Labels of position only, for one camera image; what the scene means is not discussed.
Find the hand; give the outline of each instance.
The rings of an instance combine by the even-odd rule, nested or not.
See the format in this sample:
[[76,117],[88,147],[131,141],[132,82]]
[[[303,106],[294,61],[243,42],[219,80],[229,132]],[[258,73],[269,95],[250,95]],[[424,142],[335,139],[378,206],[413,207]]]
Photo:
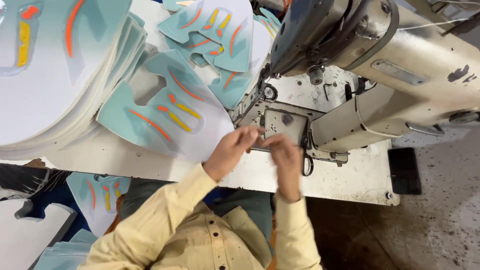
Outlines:
[[243,126],[225,135],[207,162],[203,164],[205,172],[213,180],[220,182],[235,168],[243,153],[250,152],[250,147],[260,139],[259,134],[263,132],[263,128]]
[[291,140],[283,134],[268,137],[261,143],[262,147],[270,146],[272,159],[276,165],[278,191],[290,202],[301,199],[300,173],[302,154],[300,148],[293,145]]

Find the dark pants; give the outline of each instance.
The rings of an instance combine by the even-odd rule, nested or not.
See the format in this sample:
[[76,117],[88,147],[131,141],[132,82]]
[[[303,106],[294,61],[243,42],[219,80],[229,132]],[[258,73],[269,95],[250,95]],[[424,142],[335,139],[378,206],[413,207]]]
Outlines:
[[[135,178],[130,182],[130,188],[125,194],[120,208],[120,220],[132,215],[155,191],[165,184],[172,182]],[[239,189],[224,199],[217,199],[210,207],[213,212],[222,217],[234,208],[241,206],[250,219],[262,231],[265,239],[270,243],[272,234],[272,208],[270,207],[270,193]]]

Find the orange accent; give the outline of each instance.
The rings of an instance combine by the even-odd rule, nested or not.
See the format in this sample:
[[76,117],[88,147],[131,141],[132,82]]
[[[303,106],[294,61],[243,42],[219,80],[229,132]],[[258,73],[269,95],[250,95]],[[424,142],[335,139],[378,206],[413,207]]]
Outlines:
[[173,78],[173,79],[175,80],[175,82],[183,89],[183,91],[187,92],[187,94],[189,94],[190,96],[192,96],[192,97],[194,97],[194,98],[196,98],[196,99],[198,99],[198,100],[203,101],[203,99],[201,99],[201,98],[197,97],[196,95],[190,93],[185,87],[183,87],[183,85],[181,85],[181,83],[177,80],[177,78],[175,78],[175,76],[173,75],[172,71],[171,71],[171,70],[169,70],[169,71],[170,71],[170,75],[172,75],[172,78]]
[[173,97],[172,94],[168,95],[168,97],[170,98],[170,100],[172,101],[172,103],[177,102],[177,101],[175,100],[175,98]]
[[197,15],[195,16],[195,18],[193,18],[193,20],[191,20],[189,23],[187,23],[186,25],[184,25],[184,26],[182,26],[182,27],[180,27],[180,28],[185,28],[185,27],[193,24],[193,22],[194,22],[196,19],[198,19],[198,16],[200,16],[200,12],[201,12],[201,11],[202,11],[202,9],[199,9]]
[[230,78],[228,78],[227,83],[225,84],[225,86],[223,87],[223,89],[226,89],[226,88],[227,88],[228,83],[229,83],[230,80],[233,78],[233,76],[235,76],[235,74],[237,74],[236,71],[235,71],[234,73],[232,73],[232,75],[230,75]]
[[233,39],[235,38],[235,35],[237,34],[237,32],[240,30],[240,27],[241,25],[237,28],[237,30],[235,30],[232,36],[232,40],[230,41],[230,56],[232,55]]
[[211,39],[207,39],[206,41],[202,41],[200,43],[197,43],[197,44],[193,44],[193,45],[188,45],[187,48],[191,48],[191,47],[197,47],[197,46],[200,46],[200,45],[203,45],[205,43],[207,43],[208,41],[210,41]]
[[38,12],[38,8],[35,6],[29,6],[25,12],[22,12],[22,18],[28,20],[31,19],[35,13]]
[[152,125],[153,127],[155,127],[163,136],[165,136],[165,138],[167,140],[170,140],[170,138],[168,137],[168,135],[161,129],[159,128],[154,122],[150,121],[148,118],[144,117],[143,115],[135,112],[135,111],[132,111],[132,110],[129,110],[131,113],[135,114],[136,116],[142,118],[143,120],[145,120],[147,123],[149,123],[150,125]]
[[82,6],[82,4],[85,2],[85,0],[79,0],[75,7],[72,10],[72,13],[68,17],[67,21],[67,28],[65,29],[65,39],[67,41],[67,50],[68,50],[68,55],[72,57],[72,27],[73,27],[73,22],[75,21],[75,17],[77,16],[78,10]]
[[90,184],[90,182],[88,180],[87,181],[87,184],[90,186],[90,190],[92,191],[92,196],[93,196],[93,209],[95,209],[95,192],[93,191],[93,188],[92,188],[92,185]]

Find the worker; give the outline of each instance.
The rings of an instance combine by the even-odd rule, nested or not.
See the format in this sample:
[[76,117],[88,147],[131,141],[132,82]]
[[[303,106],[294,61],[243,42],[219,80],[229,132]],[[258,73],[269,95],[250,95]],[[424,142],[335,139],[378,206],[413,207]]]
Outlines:
[[[244,126],[227,134],[210,158],[179,183],[152,190],[148,184],[132,189],[136,182],[132,181],[134,193],[130,198],[130,192],[126,194],[122,208],[135,211],[113,232],[95,241],[86,262],[77,270],[266,269],[272,260],[269,193],[239,190],[240,195],[233,193],[213,211],[202,202],[255,142],[270,147],[276,165],[277,269],[321,270],[305,198],[300,193],[301,150],[285,135],[262,140],[261,132],[256,126]],[[131,200],[144,194],[148,198],[132,204]]]

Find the sewing machine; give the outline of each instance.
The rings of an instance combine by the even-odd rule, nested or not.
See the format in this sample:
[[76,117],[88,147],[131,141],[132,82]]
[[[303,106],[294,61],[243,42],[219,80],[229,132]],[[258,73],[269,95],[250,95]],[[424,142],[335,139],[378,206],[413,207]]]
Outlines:
[[[337,163],[346,163],[350,150],[412,131],[442,136],[441,122],[475,121],[480,51],[440,27],[422,27],[429,23],[393,0],[295,0],[272,45],[271,64],[231,112],[232,121],[255,121],[267,136],[287,133],[306,158]],[[330,65],[378,85],[322,113],[276,102],[282,93],[266,83],[307,74],[320,85]]]

